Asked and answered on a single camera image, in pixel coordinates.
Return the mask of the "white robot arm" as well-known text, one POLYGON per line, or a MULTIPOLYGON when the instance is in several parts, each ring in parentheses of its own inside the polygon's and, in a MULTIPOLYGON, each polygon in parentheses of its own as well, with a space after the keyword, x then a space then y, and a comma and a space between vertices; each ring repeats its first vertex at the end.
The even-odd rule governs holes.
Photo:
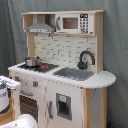
MULTIPOLYGON (((21 83, 5 76, 0 76, 0 114, 6 113, 9 108, 8 91, 19 89, 21 83)), ((39 128, 37 121, 29 114, 22 114, 16 120, 0 125, 0 128, 39 128)))

